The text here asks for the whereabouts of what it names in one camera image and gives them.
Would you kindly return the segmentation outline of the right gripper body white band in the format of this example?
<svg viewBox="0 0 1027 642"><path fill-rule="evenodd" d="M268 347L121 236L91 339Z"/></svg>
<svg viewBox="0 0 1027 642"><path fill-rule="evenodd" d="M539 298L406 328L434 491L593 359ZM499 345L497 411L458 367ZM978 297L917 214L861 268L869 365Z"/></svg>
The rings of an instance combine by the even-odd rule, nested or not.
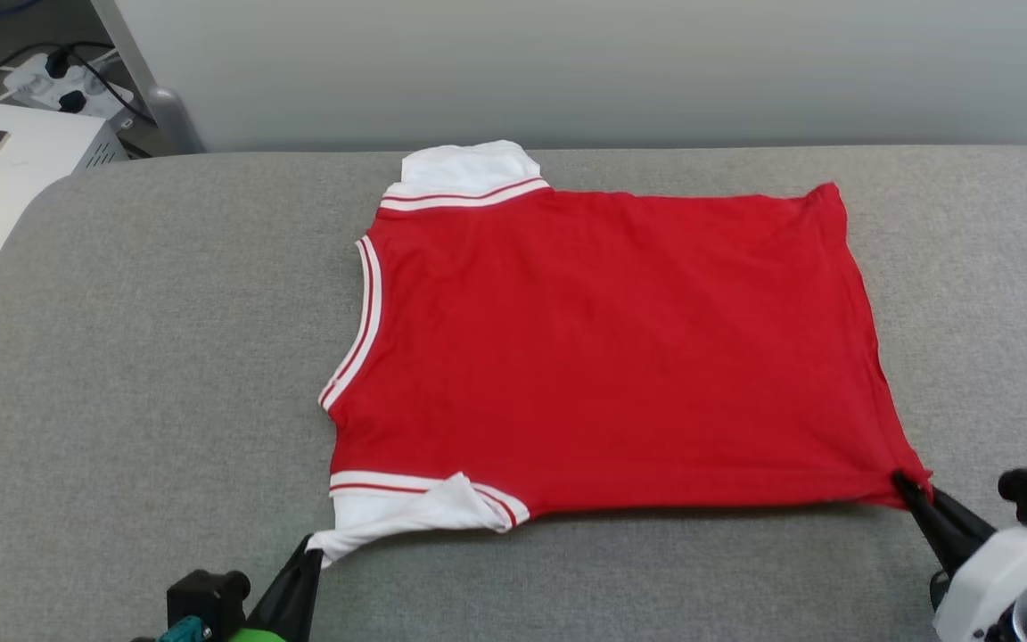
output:
<svg viewBox="0 0 1027 642"><path fill-rule="evenodd" d="M969 557L933 628L941 641L1027 641L1027 527L995 533Z"/></svg>

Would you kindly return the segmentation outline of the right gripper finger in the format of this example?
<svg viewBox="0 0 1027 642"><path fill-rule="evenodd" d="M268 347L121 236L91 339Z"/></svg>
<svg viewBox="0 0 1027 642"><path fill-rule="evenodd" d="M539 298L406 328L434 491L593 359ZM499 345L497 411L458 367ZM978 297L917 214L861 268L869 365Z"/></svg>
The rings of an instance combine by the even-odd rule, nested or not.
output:
<svg viewBox="0 0 1027 642"><path fill-rule="evenodd" d="M937 519L944 522L947 527L981 543L996 533L994 525L983 520L980 515L967 508L961 501L954 499L942 488L933 488L931 508Z"/></svg>
<svg viewBox="0 0 1027 642"><path fill-rule="evenodd" d="M957 527L948 514L934 503L934 496L905 473L896 470L892 483L906 507L916 520L918 529L937 557L938 564L950 580L969 558L969 537Z"/></svg>

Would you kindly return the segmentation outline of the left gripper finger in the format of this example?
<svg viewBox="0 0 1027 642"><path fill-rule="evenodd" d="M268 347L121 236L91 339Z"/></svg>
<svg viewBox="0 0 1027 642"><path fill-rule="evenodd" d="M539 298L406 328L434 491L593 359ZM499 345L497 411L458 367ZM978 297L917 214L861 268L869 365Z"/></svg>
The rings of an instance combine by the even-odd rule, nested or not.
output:
<svg viewBox="0 0 1027 642"><path fill-rule="evenodd" d="M296 641L298 547L249 614L249 627L281 631L288 641Z"/></svg>
<svg viewBox="0 0 1027 642"><path fill-rule="evenodd" d="M316 610L319 577L321 577L325 565L325 552L321 547L311 545L310 541L311 536L306 536L297 549L299 574L296 596L296 641L309 641L311 639L311 625L313 625Z"/></svg>

